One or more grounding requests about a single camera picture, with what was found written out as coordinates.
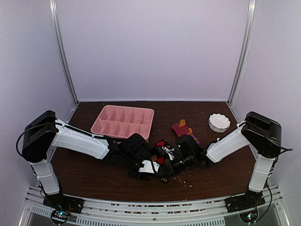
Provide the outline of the black argyle red orange sock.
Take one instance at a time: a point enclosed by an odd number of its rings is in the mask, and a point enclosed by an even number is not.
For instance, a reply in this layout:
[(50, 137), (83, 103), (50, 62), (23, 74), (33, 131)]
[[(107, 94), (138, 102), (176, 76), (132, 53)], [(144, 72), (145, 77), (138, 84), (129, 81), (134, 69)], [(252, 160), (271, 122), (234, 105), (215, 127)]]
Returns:
[(151, 149), (150, 149), (150, 155), (151, 159), (161, 165), (165, 160), (173, 160), (175, 158), (175, 153), (174, 153), (174, 158), (170, 159), (168, 154), (163, 150), (163, 147), (167, 146), (169, 149), (172, 149), (171, 145), (164, 139), (158, 141)]

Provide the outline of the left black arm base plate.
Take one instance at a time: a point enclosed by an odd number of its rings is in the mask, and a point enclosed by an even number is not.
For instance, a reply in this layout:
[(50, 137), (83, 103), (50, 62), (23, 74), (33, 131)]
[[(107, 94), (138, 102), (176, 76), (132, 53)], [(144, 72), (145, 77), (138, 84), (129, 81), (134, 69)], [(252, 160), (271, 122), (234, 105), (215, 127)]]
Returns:
[(43, 205), (52, 207), (56, 210), (62, 210), (67, 213), (80, 214), (84, 205), (84, 200), (71, 196), (62, 197), (46, 197), (44, 198)]

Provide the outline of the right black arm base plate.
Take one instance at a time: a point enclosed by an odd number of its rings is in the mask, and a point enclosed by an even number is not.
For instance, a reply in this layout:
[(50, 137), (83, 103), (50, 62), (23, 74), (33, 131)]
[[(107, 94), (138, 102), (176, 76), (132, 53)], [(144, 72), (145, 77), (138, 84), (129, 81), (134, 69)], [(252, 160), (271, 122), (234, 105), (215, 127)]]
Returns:
[(228, 197), (224, 201), (228, 213), (252, 209), (265, 204), (265, 199), (262, 194), (245, 193), (238, 196)]

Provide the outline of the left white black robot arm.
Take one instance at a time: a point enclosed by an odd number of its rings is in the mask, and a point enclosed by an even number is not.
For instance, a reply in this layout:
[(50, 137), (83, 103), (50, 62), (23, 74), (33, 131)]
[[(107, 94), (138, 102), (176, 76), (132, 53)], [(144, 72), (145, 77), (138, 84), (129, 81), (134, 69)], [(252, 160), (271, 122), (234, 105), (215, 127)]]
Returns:
[(52, 147), (69, 149), (99, 160), (108, 159), (112, 164), (129, 169), (136, 178), (146, 173), (158, 173), (159, 165), (151, 159), (148, 143), (141, 135), (134, 133), (129, 138), (95, 135), (65, 123), (56, 118), (54, 111), (47, 110), (19, 135), (16, 152), (30, 163), (42, 185), (45, 199), (56, 209), (63, 209), (69, 203), (48, 158)]

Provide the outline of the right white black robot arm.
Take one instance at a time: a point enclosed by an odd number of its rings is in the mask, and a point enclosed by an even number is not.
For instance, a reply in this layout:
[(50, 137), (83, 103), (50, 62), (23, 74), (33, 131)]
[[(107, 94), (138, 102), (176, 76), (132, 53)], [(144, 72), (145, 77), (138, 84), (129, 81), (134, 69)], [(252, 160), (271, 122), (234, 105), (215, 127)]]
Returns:
[(253, 146), (258, 153), (249, 185), (244, 195), (228, 198), (228, 205), (233, 202), (250, 208), (254, 204), (263, 202), (262, 190), (272, 173), (279, 156), (292, 151), (281, 145), (281, 125), (256, 112), (249, 112), (245, 120), (237, 125), (229, 134), (217, 139), (210, 145), (201, 147), (191, 135), (182, 135), (176, 139), (181, 156), (173, 160), (165, 160), (160, 166), (158, 174), (166, 178), (179, 173), (194, 163), (203, 168), (220, 162), (223, 158), (245, 146)]

